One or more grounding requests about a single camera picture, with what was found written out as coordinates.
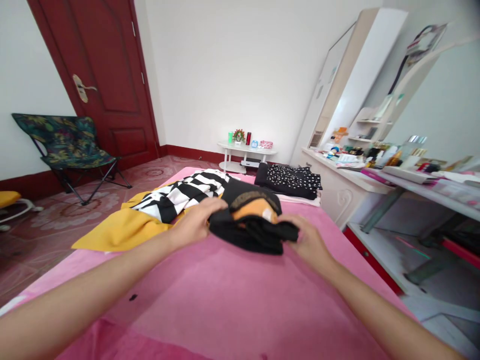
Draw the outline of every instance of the floor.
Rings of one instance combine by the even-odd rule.
[[[44,207],[9,221],[0,232],[0,307],[70,255],[70,248],[135,194],[153,190],[184,167],[219,169],[218,164],[168,155],[123,172],[131,189],[104,183],[91,203],[81,206],[74,194],[60,193],[35,201]],[[95,188],[93,181],[77,188],[81,196]]]

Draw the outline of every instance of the hand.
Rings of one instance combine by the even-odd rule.
[[[282,214],[278,221],[289,222],[302,232],[298,242],[287,241],[287,244],[314,270],[321,275],[335,267],[337,261],[332,257],[317,228],[300,215]]]
[[[193,206],[177,224],[168,231],[175,250],[196,243],[207,237],[207,220],[213,213],[228,207],[225,200],[208,197]]]

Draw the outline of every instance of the yellow stool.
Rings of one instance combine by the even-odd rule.
[[[23,215],[30,210],[38,213],[44,209],[41,206],[35,206],[34,203],[30,200],[23,199],[19,192],[0,191],[0,215],[8,214],[8,211],[5,208],[16,203],[25,204],[26,209],[20,211],[19,213],[16,213],[15,215],[0,220],[0,224],[19,217],[20,215]],[[10,228],[11,227],[9,225],[0,225],[0,232],[6,232],[10,230]]]

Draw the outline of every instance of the bed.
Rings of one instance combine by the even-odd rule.
[[[185,167],[166,183],[197,170]],[[238,177],[251,184],[255,180]],[[320,207],[281,205],[284,213],[300,214],[315,224],[337,260],[413,317]],[[118,254],[76,250],[9,306],[27,302]],[[59,358],[388,357],[337,292],[289,247],[283,256],[251,253],[211,234],[157,265]]]

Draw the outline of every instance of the black polka dot fabric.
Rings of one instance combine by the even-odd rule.
[[[255,184],[279,194],[310,200],[317,197],[317,190],[322,190],[320,175],[312,173],[309,167],[295,168],[278,164],[261,163]]]

